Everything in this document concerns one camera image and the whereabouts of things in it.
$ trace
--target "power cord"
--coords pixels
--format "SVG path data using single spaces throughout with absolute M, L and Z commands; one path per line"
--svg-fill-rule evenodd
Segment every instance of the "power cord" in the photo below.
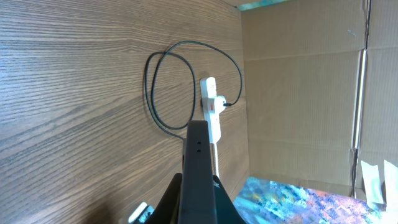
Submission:
M 148 104 L 150 115 L 154 119 L 156 125 L 158 125 L 158 127 L 161 130 L 163 130 L 165 133 L 167 133 L 167 134 L 169 134 L 169 135 L 171 135 L 173 137 L 179 138 L 181 140 L 184 140 L 183 137 L 181 137 L 181 136 L 179 136 L 177 134 L 171 133 L 170 131 L 166 130 L 164 127 L 168 128 L 168 129 L 171 129 L 171 130 L 181 130 L 181 129 L 183 129 L 183 128 L 188 126 L 188 122 L 186 124 L 184 124 L 183 126 L 181 126 L 181 127 L 172 127 L 172 126 L 164 123 L 164 121 L 162 121 L 162 119 L 159 117 L 159 114 L 157 113 L 156 106 L 155 106 L 155 83 L 156 83 L 157 72 L 159 71 L 159 68 L 160 68 L 160 65 L 162 64 L 163 59 L 166 56 L 171 55 L 171 56 L 177 57 L 180 60 L 182 60 L 186 65 L 188 65 L 189 69 L 191 70 L 192 79 L 193 79 L 193 105 L 192 105 L 192 112 L 191 112 L 191 115 L 190 115 L 188 121 L 191 121 L 192 118 L 193 118 L 193 114 L 195 112 L 195 105 L 196 105 L 196 96 L 197 96 L 197 94 L 196 94 L 197 87 L 196 87 L 196 80 L 195 80 L 195 72 L 193 71 L 193 68 L 192 68 L 191 64 L 188 62 L 187 59 L 183 58 L 181 55 L 178 55 L 178 54 L 175 54 L 175 53 L 171 52 L 174 48 L 176 48 L 177 46 L 182 45 L 182 44 L 198 44 L 198 45 L 202 45 L 202 46 L 211 48 L 211 49 L 213 49 L 215 51 L 218 51 L 218 52 L 222 53 L 223 55 L 228 57 L 235 64 L 236 68 L 238 69 L 239 76 L 240 76 L 240 79 L 241 79 L 241 87 L 239 89 L 239 94 L 238 94 L 238 97 L 235 100 L 235 102 L 233 102 L 233 103 L 225 103 L 224 106 L 233 106 L 234 104 L 236 104 L 236 102 L 238 102 L 239 98 L 241 97 L 241 93 L 242 93 L 243 76 L 242 76 L 242 72 L 241 72 L 241 69 L 239 68 L 238 64 L 227 53 L 225 53 L 222 50 L 217 49 L 216 47 L 213 47 L 211 45 L 208 45 L 208 44 L 205 44 L 205 43 L 202 43 L 202 42 L 198 42 L 198 41 L 194 41 L 194 40 L 184 40 L 184 41 L 178 42 L 175 45 L 171 46 L 171 48 L 169 48 L 165 52 L 155 52 L 155 53 L 153 53 L 153 54 L 151 54 L 149 56 L 149 58 L 147 59 L 147 63 L 145 65 L 145 70 L 144 70 L 144 82 L 145 82 L 144 85 L 145 85 L 145 96 L 146 96 L 146 100 L 147 100 L 147 104 Z M 159 59 L 159 61 L 157 62 L 157 65 L 156 65 L 156 69 L 155 69 L 155 73 L 154 73 L 154 79 L 152 81 L 152 89 L 151 89 L 151 94 L 150 94 L 151 102 L 150 102 L 149 101 L 149 93 L 148 93 L 148 68 L 149 68 L 149 64 L 150 64 L 150 61 L 152 60 L 152 58 L 154 56 L 156 56 L 156 55 L 159 55 L 159 54 L 162 54 L 163 56 Z

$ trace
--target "white cable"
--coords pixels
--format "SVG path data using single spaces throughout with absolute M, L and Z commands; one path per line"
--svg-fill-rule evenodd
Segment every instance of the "white cable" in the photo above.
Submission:
M 214 167 L 215 167 L 215 169 L 216 169 L 216 176 L 217 176 L 218 178 L 220 178 L 220 173 L 218 172 L 218 150 L 217 150 L 217 143 L 214 143 L 213 145 L 214 145 L 213 150 L 214 150 L 214 163 L 215 163 Z

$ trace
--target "cardboard box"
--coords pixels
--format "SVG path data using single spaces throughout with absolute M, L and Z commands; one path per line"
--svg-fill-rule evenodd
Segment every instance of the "cardboard box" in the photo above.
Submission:
M 397 164 L 398 1 L 369 3 L 242 12 L 251 175 L 351 195 L 362 188 L 357 152 Z

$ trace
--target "power strip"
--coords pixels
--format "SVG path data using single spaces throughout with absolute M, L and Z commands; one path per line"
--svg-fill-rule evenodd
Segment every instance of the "power strip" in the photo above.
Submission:
M 225 110 L 225 97 L 217 96 L 216 79 L 213 77 L 200 80 L 203 115 L 209 127 L 210 143 L 214 145 L 214 163 L 216 175 L 219 178 L 217 142 L 221 138 L 220 113 Z

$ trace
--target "wooden floor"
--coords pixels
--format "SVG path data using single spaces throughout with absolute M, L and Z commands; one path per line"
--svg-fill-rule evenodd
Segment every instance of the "wooden floor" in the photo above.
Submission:
M 0 223 L 108 222 L 141 201 L 156 206 L 181 172 L 182 142 L 150 117 L 143 70 L 152 52 L 187 39 L 243 69 L 240 13 L 220 0 L 0 1 Z M 193 45 L 176 53 L 197 83 L 216 77 L 218 93 L 236 98 L 227 58 Z M 185 123 L 192 94 L 189 69 L 167 58 L 160 116 Z M 200 104 L 194 118 L 203 119 Z M 248 175 L 244 92 L 220 119 L 221 181 L 234 198 Z

